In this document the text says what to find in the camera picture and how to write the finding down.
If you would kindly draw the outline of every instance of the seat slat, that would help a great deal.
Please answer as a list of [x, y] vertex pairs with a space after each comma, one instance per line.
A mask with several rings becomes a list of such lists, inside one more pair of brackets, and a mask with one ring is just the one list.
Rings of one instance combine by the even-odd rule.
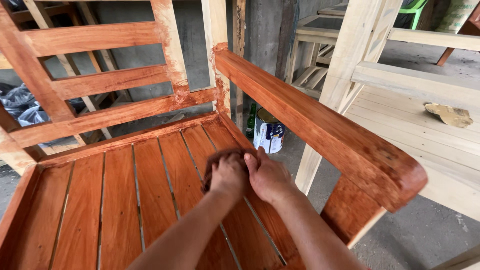
[[67, 100], [169, 81], [166, 64], [151, 65], [55, 80], [59, 97]]
[[[203, 176], [207, 157], [215, 153], [215, 149], [200, 125], [183, 129], [182, 133], [198, 172]], [[197, 268], [236, 269], [237, 266], [220, 227], [215, 230], [214, 235], [215, 237], [212, 237], [202, 254]]]
[[132, 146], [105, 153], [100, 269], [125, 269], [142, 252]]
[[[203, 126], [217, 151], [240, 147], [227, 128], [219, 122], [205, 122]], [[282, 262], [245, 200], [241, 200], [222, 223], [242, 269], [282, 267]]]
[[155, 22], [83, 25], [23, 31], [37, 57], [160, 43]]
[[133, 145], [145, 248], [177, 221], [157, 138]]
[[53, 269], [96, 269], [103, 153], [75, 161]]
[[[220, 114], [220, 120], [241, 147], [250, 148], [255, 151], [255, 148], [253, 148], [253, 145], [247, 137], [242, 134], [225, 113]], [[275, 246], [280, 251], [287, 266], [291, 266], [292, 269], [305, 269], [298, 249], [275, 209], [268, 203], [262, 201], [253, 191], [247, 194], [247, 198], [275, 243]]]
[[[180, 215], [184, 216], [203, 197], [200, 179], [180, 132], [159, 136], [158, 139], [178, 210]], [[212, 235], [196, 269], [236, 269], [233, 256], [219, 227]]]
[[19, 232], [11, 262], [14, 269], [48, 269], [71, 170], [72, 162], [68, 162], [46, 168], [41, 174]]

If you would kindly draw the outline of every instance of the finger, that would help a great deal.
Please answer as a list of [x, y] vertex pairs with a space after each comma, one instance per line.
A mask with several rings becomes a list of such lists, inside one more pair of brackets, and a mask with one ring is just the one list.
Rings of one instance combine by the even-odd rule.
[[260, 162], [264, 160], [270, 160], [268, 155], [265, 153], [265, 149], [262, 146], [258, 147], [257, 158]]
[[254, 174], [258, 170], [258, 161], [257, 159], [250, 153], [245, 153], [243, 156], [245, 163], [247, 164], [248, 171], [250, 175]]

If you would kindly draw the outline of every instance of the green glass bottle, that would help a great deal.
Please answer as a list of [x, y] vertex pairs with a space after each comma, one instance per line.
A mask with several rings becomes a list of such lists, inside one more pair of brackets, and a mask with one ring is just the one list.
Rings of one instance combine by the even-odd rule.
[[252, 103], [252, 108], [250, 109], [250, 114], [247, 120], [247, 137], [253, 138], [253, 133], [255, 131], [255, 112], [257, 111], [257, 104]]

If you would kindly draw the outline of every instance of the paint can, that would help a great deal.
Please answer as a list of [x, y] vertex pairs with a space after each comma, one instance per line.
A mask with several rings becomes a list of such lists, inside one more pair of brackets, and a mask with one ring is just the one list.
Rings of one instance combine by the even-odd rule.
[[285, 125], [265, 108], [259, 108], [255, 113], [255, 132], [253, 146], [262, 146], [267, 154], [277, 153], [283, 146]]

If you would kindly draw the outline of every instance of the human hand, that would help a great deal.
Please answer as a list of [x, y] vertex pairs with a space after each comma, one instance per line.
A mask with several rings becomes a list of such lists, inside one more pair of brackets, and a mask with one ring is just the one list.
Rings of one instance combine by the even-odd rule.
[[212, 183], [210, 192], [219, 192], [238, 201], [245, 194], [248, 173], [245, 160], [239, 153], [222, 156], [218, 163], [212, 164]]
[[275, 206], [276, 202], [300, 192], [285, 165], [270, 160], [263, 147], [258, 148], [257, 158], [250, 153], [245, 153], [244, 158], [250, 172], [250, 184], [263, 201]]

